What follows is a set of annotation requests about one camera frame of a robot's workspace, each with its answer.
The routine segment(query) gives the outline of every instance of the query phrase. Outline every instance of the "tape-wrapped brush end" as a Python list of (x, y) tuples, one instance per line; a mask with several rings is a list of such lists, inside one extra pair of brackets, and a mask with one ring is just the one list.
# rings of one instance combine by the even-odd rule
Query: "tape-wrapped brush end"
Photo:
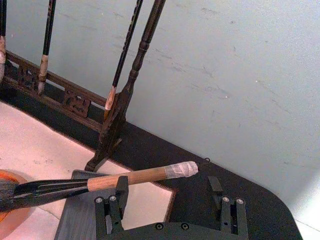
[(167, 179), (190, 177), (198, 173), (198, 166), (194, 161), (184, 161), (164, 167)]

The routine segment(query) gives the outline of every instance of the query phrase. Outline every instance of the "gray metal plate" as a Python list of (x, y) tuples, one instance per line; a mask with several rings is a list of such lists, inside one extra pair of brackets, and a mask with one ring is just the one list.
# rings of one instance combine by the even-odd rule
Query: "gray metal plate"
[[(74, 170), (72, 179), (89, 179), (106, 174)], [(54, 240), (96, 240), (96, 213), (94, 200), (101, 196), (108, 198), (115, 189), (87, 192), (66, 200)], [(107, 229), (111, 222), (107, 219)]]

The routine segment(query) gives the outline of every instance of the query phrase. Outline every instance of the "bamboo brush handle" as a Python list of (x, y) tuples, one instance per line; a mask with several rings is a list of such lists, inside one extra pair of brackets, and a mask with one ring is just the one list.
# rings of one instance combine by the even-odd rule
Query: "bamboo brush handle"
[(128, 184), (142, 184), (164, 179), (190, 177), (198, 172), (198, 166), (193, 161), (181, 162), (169, 166), (150, 168), (139, 171), (125, 172), (116, 175), (100, 176), (88, 180), (89, 192), (115, 188), (120, 176), (128, 177)]

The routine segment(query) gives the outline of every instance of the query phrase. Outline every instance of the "light blue wall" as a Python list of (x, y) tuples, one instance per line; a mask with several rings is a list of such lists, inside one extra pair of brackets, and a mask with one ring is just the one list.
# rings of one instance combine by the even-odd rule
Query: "light blue wall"
[[(36, 64), (47, 2), (7, 6), (7, 48)], [(135, 4), (58, 0), (49, 70), (106, 97)], [(120, 87), (151, 6), (143, 4)], [(273, 191), (319, 229), (319, 29), (316, 1), (167, 0), (127, 119)]]

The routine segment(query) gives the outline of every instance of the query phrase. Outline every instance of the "brush bristles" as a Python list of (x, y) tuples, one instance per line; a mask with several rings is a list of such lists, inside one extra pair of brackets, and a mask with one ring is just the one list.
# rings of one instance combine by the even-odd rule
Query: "brush bristles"
[(0, 212), (8, 212), (13, 209), (13, 197), (18, 183), (0, 180)]

